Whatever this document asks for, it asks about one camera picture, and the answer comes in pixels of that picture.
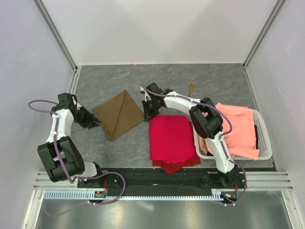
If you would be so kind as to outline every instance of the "brown cord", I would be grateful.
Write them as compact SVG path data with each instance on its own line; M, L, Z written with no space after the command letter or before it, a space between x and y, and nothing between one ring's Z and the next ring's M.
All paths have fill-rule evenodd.
M195 85L193 83L190 84L190 93L189 93L189 97L192 98L193 97L193 90L195 88Z

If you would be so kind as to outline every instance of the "folded fabric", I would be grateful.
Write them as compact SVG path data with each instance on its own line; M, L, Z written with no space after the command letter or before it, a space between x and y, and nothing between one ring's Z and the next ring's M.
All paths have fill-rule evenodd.
M183 167L190 167L197 164L200 164L200 158L197 154L187 159L185 162L167 164L164 161L152 161L153 166L160 166L167 174L173 174L174 172L182 169Z
M231 133L224 136L224 140L231 156L241 156L253 160L258 159L259 149L256 149L256 137L252 109L241 106L216 104L216 108L223 112L233 126ZM224 119L223 132L230 129ZM213 153L206 142L207 149Z
M192 126L186 116L158 115L149 122L150 159L166 164L195 156Z
M144 114L126 90L93 108L102 127L113 141L144 121Z

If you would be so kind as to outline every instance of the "gray marble surface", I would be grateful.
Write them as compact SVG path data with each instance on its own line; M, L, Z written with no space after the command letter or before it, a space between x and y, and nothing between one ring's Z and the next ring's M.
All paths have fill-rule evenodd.
M143 110L140 86L156 82L184 95L193 83L193 98L210 97L216 104L254 108L251 92L241 64L156 64L83 66L76 88L80 104L88 110L108 101L124 89ZM161 114L183 113L161 108ZM71 137L84 160L102 167L152 167L149 159L149 123L141 123L110 142L102 128L83 129L72 125ZM245 167L272 167L272 160L239 161ZM215 167L213 160L201 159L196 167Z

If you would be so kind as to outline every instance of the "pink cloth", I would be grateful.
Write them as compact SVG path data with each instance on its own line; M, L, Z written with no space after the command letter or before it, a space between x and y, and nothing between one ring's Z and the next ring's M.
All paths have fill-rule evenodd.
M242 156L257 160L259 149L256 149L252 109L241 106L223 105L221 103L218 103L216 108L229 118L233 126L232 132L224 136L231 156ZM225 119L223 120L223 132L227 132L230 126ZM212 154L210 146L208 144L206 146Z
M149 121L150 159L167 164L196 155L193 130L186 116L158 115Z

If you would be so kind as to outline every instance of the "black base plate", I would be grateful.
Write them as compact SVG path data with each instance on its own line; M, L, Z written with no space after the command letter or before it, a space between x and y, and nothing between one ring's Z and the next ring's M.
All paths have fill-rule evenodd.
M211 173L202 168L184 168L172 175L160 168L108 168L107 171L120 173L126 182L124 196L202 196L210 195L213 188L243 188L243 174L224 187L219 181L221 174ZM109 196L120 194L123 182L117 175L107 175L99 180L99 186L79 181L79 188L103 188L107 180Z

